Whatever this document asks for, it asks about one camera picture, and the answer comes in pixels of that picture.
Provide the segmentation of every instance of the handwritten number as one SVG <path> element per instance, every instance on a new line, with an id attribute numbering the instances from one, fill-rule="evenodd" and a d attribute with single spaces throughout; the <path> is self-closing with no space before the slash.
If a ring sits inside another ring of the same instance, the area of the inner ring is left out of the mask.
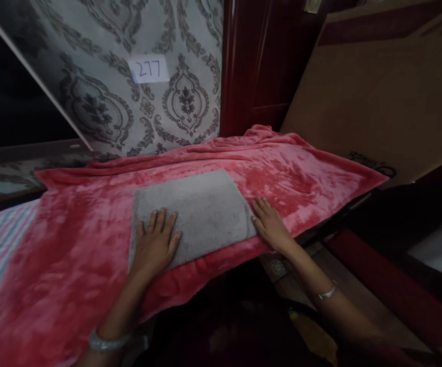
<path id="1" fill-rule="evenodd" d="M 143 65 L 139 62 L 136 62 L 140 66 L 140 76 L 146 75 L 146 73 L 143 73 Z"/>
<path id="2" fill-rule="evenodd" d="M 151 66 L 149 61 L 145 61 L 145 63 L 148 63 L 148 67 L 150 68 L 150 76 L 151 76 Z"/>
<path id="3" fill-rule="evenodd" d="M 152 62 L 156 62 L 158 65 L 158 76 L 160 76 L 160 62 L 158 60 L 152 61 Z"/>
<path id="4" fill-rule="evenodd" d="M 160 77 L 160 61 L 159 60 L 153 60 L 151 61 L 152 63 L 156 63 L 157 68 L 158 68 L 158 77 Z M 140 62 L 136 62 L 139 66 L 140 66 L 140 77 L 147 75 L 148 73 L 143 72 L 143 65 Z M 150 61 L 144 61 L 143 63 L 148 63 L 148 68 L 150 70 L 150 76 L 153 76 L 152 72 L 151 72 L 151 65 L 150 65 Z"/>

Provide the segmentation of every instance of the white bangle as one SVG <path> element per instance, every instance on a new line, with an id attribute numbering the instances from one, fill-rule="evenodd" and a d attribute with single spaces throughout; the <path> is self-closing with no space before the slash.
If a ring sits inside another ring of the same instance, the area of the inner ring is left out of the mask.
<path id="1" fill-rule="evenodd" d="M 320 299 L 330 298 L 333 294 L 335 294 L 335 292 L 337 291 L 337 287 L 336 287 L 337 283 L 335 281 L 333 281 L 333 283 L 335 285 L 331 288 L 331 290 L 329 292 L 321 293 L 318 295 Z"/>
<path id="2" fill-rule="evenodd" d="M 97 328 L 94 328 L 89 335 L 89 345 L 95 351 L 109 352 L 121 349 L 130 339 L 131 334 L 117 340 L 103 340 L 97 335 Z"/>

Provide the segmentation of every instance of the paper note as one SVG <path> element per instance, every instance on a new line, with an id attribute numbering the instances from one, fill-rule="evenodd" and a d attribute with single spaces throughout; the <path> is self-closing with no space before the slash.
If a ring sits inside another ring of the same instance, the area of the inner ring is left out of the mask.
<path id="1" fill-rule="evenodd" d="M 164 55 L 138 55 L 128 60 L 136 84 L 167 82 L 169 70 Z"/>

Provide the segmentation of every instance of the pink blanket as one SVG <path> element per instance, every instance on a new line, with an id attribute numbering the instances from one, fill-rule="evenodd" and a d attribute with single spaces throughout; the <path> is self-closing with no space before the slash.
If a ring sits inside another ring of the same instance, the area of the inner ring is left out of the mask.
<path id="1" fill-rule="evenodd" d="M 73 361 L 126 277 L 134 190 L 221 168 L 246 199 L 267 197 L 293 235 L 387 180 L 260 125 L 157 156 L 38 172 L 48 192 L 0 290 L 0 365 Z M 187 302 L 210 279 L 268 250 L 253 237 L 170 270 L 146 293 L 141 319 Z"/>

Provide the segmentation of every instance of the mattress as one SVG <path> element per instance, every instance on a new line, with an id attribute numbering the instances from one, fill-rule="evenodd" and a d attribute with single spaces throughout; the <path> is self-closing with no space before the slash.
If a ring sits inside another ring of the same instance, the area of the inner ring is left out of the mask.
<path id="1" fill-rule="evenodd" d="M 34 219 L 39 200 L 13 206 L 0 212 L 0 283 L 9 259 Z"/>

